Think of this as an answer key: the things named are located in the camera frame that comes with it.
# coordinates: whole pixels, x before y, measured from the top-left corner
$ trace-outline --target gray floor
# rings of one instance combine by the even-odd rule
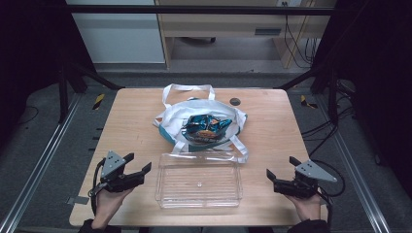
[[[218,38],[216,43],[210,44],[207,39],[186,38],[177,40],[175,46],[170,69],[143,65],[139,70],[105,70],[101,75],[125,86],[210,83],[214,87],[272,88],[290,81],[306,70],[295,65],[290,69],[282,68],[270,39]],[[305,65],[301,59],[299,62],[300,65]],[[68,222],[72,206],[66,202],[68,198],[78,194],[93,149],[97,146],[101,129],[116,97],[114,90],[89,78],[86,81],[88,90],[85,94],[70,91],[71,100],[79,101],[77,111],[55,148],[34,194],[27,197],[29,202],[20,216],[18,229],[25,229],[26,232],[63,232],[62,229],[76,229]],[[327,101],[326,93],[312,95],[308,89],[312,81],[300,83],[288,91],[301,132],[327,121],[326,109],[322,108]],[[99,110],[93,110],[95,98],[100,93],[104,93],[105,98]],[[308,103],[316,103],[320,108],[302,106],[301,95],[306,96]],[[341,100],[339,105],[339,111],[351,106],[347,99]],[[33,93],[27,106],[21,121],[28,122],[16,127],[13,139],[1,151],[1,219],[13,207],[58,127],[58,86],[54,84]],[[330,128],[327,127],[316,135],[305,138],[308,152],[329,131]],[[348,156],[356,164],[361,181],[359,178],[354,179],[353,168],[348,167],[346,162]],[[313,158],[332,165],[346,180],[345,192],[333,198],[333,232],[412,232],[411,200],[400,187],[392,170],[375,164],[374,151],[352,115],[340,119],[338,132],[314,153]],[[339,184],[323,185],[329,192],[336,192],[340,188]],[[365,191],[370,192],[372,200],[364,200]],[[377,209],[370,206],[371,203],[376,204]],[[376,214],[376,210],[379,211],[377,214],[382,214],[384,226],[388,226],[390,230],[376,229],[376,226],[381,225],[373,220],[379,215],[370,215]],[[276,232],[286,232],[284,227],[274,229]]]

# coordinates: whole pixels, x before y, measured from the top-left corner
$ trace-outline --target tote bag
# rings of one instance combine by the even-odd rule
[[[209,91],[209,97],[208,99],[190,99],[170,105],[167,103],[167,97],[171,89]],[[165,110],[155,117],[153,124],[158,127],[160,135],[174,145],[172,153],[200,150],[233,150],[232,147],[235,146],[242,154],[239,162],[245,163],[248,160],[248,149],[237,137],[242,132],[248,116],[237,108],[215,100],[215,90],[211,85],[170,84],[163,89],[162,103]],[[211,115],[221,120],[231,119],[231,124],[225,130],[224,136],[217,142],[194,144],[184,136],[185,129],[183,126],[190,117],[199,115]]]

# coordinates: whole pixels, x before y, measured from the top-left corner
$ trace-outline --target plastic tray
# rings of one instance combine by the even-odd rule
[[[161,208],[237,207],[242,198],[234,152],[164,153],[155,199]]]

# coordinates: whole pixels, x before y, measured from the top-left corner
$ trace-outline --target snack package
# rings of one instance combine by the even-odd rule
[[[191,116],[182,129],[183,136],[195,144],[216,143],[221,140],[231,119],[220,120],[212,115]]]

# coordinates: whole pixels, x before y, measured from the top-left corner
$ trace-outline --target black backdrop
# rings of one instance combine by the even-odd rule
[[[64,0],[52,2],[66,4]],[[63,63],[95,69],[71,14],[44,12],[40,1],[0,0],[0,35],[1,148],[24,112],[27,97],[57,83]],[[79,73],[69,79],[86,88],[82,81]]]
[[[330,19],[315,65],[325,62],[349,22],[350,17]],[[378,156],[412,197],[412,2],[370,0],[334,57],[338,78],[356,87],[354,106]],[[321,73],[314,85],[325,87],[328,79]]]

